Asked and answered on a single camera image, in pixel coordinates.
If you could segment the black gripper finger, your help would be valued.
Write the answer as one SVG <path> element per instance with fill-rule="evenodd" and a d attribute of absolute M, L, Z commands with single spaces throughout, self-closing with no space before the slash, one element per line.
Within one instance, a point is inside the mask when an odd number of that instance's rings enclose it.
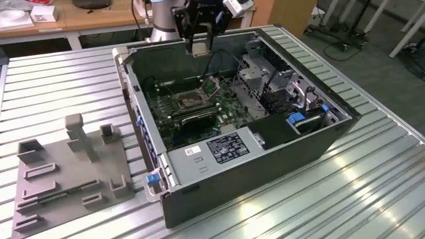
<path fill-rule="evenodd" d="M 179 36 L 186 41 L 187 51 L 194 52 L 195 29 L 200 23 L 199 10 L 190 6 L 172 7 L 172 17 Z"/>
<path fill-rule="evenodd" d="M 220 25 L 215 22 L 208 24 L 208 31 L 207 31 L 207 48 L 212 50 L 214 47 L 214 39 L 222 33 Z"/>

